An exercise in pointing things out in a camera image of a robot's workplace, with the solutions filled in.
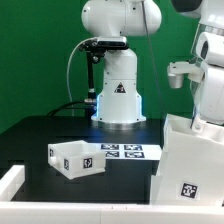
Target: black table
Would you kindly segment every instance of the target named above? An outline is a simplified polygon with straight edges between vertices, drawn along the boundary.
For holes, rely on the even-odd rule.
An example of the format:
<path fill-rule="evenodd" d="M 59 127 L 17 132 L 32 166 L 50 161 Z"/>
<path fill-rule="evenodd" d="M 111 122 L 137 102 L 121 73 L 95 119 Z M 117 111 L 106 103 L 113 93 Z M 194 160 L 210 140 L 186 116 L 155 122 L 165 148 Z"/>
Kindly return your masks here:
<path fill-rule="evenodd" d="M 148 204 L 158 161 L 107 160 L 105 173 L 68 180 L 48 164 L 47 146 L 76 140 L 162 146 L 162 127 L 155 119 L 141 129 L 112 131 L 83 117 L 27 117 L 0 135 L 0 177 L 12 165 L 25 165 L 25 183 L 14 201 Z"/>

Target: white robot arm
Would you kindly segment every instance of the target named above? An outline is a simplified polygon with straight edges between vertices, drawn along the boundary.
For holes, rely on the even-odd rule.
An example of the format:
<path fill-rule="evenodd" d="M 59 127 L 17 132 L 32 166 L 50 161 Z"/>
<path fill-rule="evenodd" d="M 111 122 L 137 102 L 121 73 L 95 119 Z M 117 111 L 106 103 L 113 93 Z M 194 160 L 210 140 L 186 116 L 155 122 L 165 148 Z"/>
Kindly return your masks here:
<path fill-rule="evenodd" d="M 82 11 L 83 25 L 107 45 L 124 43 L 121 36 L 143 36 L 160 27 L 161 13 L 152 0 L 91 0 Z M 130 49 L 106 49 L 103 90 L 97 98 L 95 126 L 132 129 L 142 126 L 141 96 L 136 91 L 137 56 Z"/>
<path fill-rule="evenodd" d="M 200 18 L 192 47 L 196 63 L 171 63 L 168 77 L 174 88 L 181 87 L 184 73 L 190 73 L 189 78 L 197 83 L 193 94 L 195 109 L 192 130 L 202 132 L 206 122 L 224 123 L 224 2 L 172 0 L 172 3 L 179 13 Z"/>
<path fill-rule="evenodd" d="M 142 0 L 91 0 L 82 11 L 83 25 L 94 36 L 146 35 Z M 145 0 L 149 33 L 160 27 L 161 13 L 152 0 Z"/>

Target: warning label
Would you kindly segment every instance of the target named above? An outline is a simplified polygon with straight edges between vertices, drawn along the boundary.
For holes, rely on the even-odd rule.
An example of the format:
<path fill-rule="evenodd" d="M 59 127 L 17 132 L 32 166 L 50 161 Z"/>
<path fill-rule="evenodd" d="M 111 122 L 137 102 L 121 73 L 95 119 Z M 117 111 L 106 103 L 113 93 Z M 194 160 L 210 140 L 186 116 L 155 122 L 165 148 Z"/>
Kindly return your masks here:
<path fill-rule="evenodd" d="M 123 86 L 122 83 L 120 83 L 120 84 L 118 85 L 118 87 L 115 89 L 114 92 L 115 92 L 115 93 L 126 93 L 126 91 L 125 91 L 124 86 Z"/>

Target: green wall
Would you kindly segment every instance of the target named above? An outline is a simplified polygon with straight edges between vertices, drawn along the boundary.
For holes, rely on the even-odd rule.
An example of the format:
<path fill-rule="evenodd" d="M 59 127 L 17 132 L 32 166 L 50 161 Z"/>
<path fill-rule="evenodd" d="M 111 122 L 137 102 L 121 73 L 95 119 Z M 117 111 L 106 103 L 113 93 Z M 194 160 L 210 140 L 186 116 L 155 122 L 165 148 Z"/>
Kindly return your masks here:
<path fill-rule="evenodd" d="M 163 15 L 160 30 L 151 37 L 159 86 L 166 113 L 189 116 L 192 99 L 189 82 L 171 90 L 166 69 L 171 61 L 190 58 L 197 22 L 178 15 L 170 0 L 155 1 Z M 81 0 L 0 1 L 0 132 L 22 118 L 45 115 L 68 102 L 66 66 L 72 49 L 88 34 L 81 23 Z M 161 117 L 159 98 L 146 37 L 129 38 L 137 53 L 138 91 L 143 114 Z M 84 53 L 77 53 L 71 68 L 74 99 L 87 93 Z M 102 65 L 95 68 L 96 88 L 102 86 Z"/>

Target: cable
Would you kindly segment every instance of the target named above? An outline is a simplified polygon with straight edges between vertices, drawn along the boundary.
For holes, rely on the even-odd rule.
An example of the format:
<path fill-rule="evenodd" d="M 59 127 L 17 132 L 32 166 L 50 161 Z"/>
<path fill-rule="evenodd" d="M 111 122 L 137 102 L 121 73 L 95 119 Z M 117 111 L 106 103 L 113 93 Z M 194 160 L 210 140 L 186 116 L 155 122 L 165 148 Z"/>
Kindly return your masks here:
<path fill-rule="evenodd" d="M 60 112 L 61 110 L 94 110 L 94 105 L 92 106 L 84 106 L 84 107 L 66 107 L 66 108 L 61 108 L 55 111 L 52 111 L 52 114 L 49 114 L 49 117 L 54 117 L 58 112 Z"/>
<path fill-rule="evenodd" d="M 149 44 L 149 52 L 150 52 L 150 56 L 152 58 L 152 66 L 153 66 L 153 70 L 154 70 L 154 78 L 155 78 L 156 88 L 157 88 L 157 92 L 158 92 L 158 96 L 159 96 L 161 112 L 162 112 L 162 116 L 164 117 L 165 110 L 164 110 L 163 97 L 162 97 L 162 93 L 161 93 L 161 90 L 159 87 L 159 81 L 158 81 L 159 76 L 158 76 L 158 72 L 157 72 L 157 68 L 156 68 L 154 53 L 152 50 L 151 38 L 149 36 L 149 31 L 148 31 L 148 27 L 147 27 L 144 1 L 142 1 L 142 12 L 143 12 L 143 20 L 144 20 L 144 24 L 145 24 L 145 30 L 146 30 L 146 34 L 147 34 L 147 40 L 148 40 L 148 44 Z"/>
<path fill-rule="evenodd" d="M 73 101 L 73 102 L 69 102 L 69 103 L 66 103 L 60 107 L 58 107 L 57 109 L 54 109 L 52 111 L 50 111 L 47 116 L 54 116 L 57 112 L 59 112 L 60 110 L 64 110 L 66 108 L 68 108 L 69 106 L 73 106 L 75 104 L 82 104 L 82 103 L 85 103 L 84 100 L 76 100 L 76 101 Z"/>
<path fill-rule="evenodd" d="M 70 102 L 73 101 L 71 88 L 70 88 L 70 67 L 71 67 L 72 58 L 73 58 L 75 52 L 77 51 L 77 49 L 80 47 L 80 45 L 82 45 L 86 41 L 94 40 L 94 39 L 96 39 L 96 37 L 88 38 L 86 40 L 81 41 L 78 45 L 76 45 L 76 47 L 73 49 L 72 53 L 69 56 L 69 60 L 68 60 L 68 64 L 67 64 L 67 71 L 66 71 L 66 82 L 67 82 L 67 90 L 68 90 L 68 96 L 69 96 Z"/>

